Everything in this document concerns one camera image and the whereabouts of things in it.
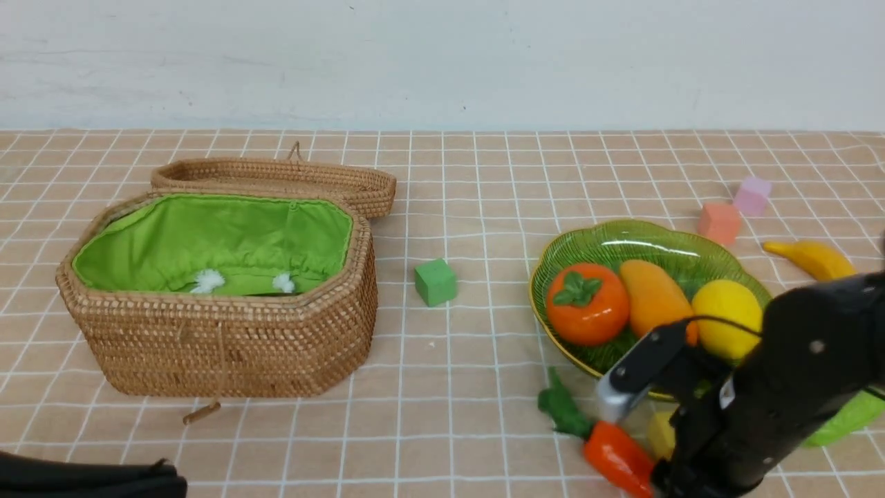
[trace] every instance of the pink cube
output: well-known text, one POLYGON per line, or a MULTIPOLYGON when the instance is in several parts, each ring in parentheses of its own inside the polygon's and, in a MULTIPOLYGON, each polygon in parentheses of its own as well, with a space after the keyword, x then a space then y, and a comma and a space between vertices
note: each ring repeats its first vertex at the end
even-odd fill
POLYGON ((741 188, 737 191, 732 205, 748 216, 760 216, 768 207, 768 196, 771 193, 771 182, 749 176, 741 183, 741 188))

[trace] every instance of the white pom-pom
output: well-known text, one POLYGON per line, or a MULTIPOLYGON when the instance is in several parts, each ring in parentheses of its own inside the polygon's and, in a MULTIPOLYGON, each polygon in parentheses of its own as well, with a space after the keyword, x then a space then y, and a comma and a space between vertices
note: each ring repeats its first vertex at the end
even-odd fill
POLYGON ((288 273, 280 273, 273 278, 273 288, 291 294, 295 291, 295 282, 292 282, 292 277, 288 273))
POLYGON ((224 285, 224 277, 218 270, 205 269, 196 274, 196 287, 190 292, 192 294, 209 294, 222 285, 224 285))

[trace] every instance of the orange cube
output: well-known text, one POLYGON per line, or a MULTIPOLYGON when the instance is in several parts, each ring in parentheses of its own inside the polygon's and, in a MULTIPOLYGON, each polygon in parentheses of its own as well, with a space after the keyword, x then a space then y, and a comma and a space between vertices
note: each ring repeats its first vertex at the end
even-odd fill
POLYGON ((707 203, 701 211, 697 233, 721 245, 732 245, 741 231, 741 214, 731 204, 707 203))

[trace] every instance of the basket lid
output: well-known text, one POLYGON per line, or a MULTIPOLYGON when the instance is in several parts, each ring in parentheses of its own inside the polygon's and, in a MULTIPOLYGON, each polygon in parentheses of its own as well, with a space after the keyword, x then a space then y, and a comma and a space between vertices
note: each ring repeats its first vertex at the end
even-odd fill
POLYGON ((305 161, 301 158, 299 143, 292 147, 285 160, 178 160, 155 169, 150 185, 154 189, 199 187, 242 191, 254 187, 264 193, 327 194, 341 199, 369 219, 390 214, 396 195, 396 177, 390 173, 368 167, 305 161))

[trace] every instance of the basket handle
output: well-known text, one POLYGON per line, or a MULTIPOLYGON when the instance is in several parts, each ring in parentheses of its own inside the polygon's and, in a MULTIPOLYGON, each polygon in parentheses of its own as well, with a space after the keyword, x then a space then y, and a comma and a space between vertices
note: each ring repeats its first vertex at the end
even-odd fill
POLYGON ((292 160, 293 154, 295 154, 298 157, 298 159, 295 161, 295 163, 301 164, 301 161, 303 161, 304 158, 301 157, 301 141, 300 140, 296 140, 295 145, 292 145, 292 148, 289 149, 289 155, 286 156, 286 160, 292 160))
POLYGON ((221 370, 219 372, 219 383, 217 391, 215 392, 215 396, 212 397, 211 403, 198 409, 197 411, 187 414, 182 418, 181 421, 185 425, 191 425, 194 422, 206 418, 207 416, 221 409, 221 392, 224 390, 224 384, 227 381, 227 363, 225 362, 224 334, 221 332, 221 321, 219 321, 219 326, 215 331, 215 336, 219 342, 219 366, 221 367, 221 370))

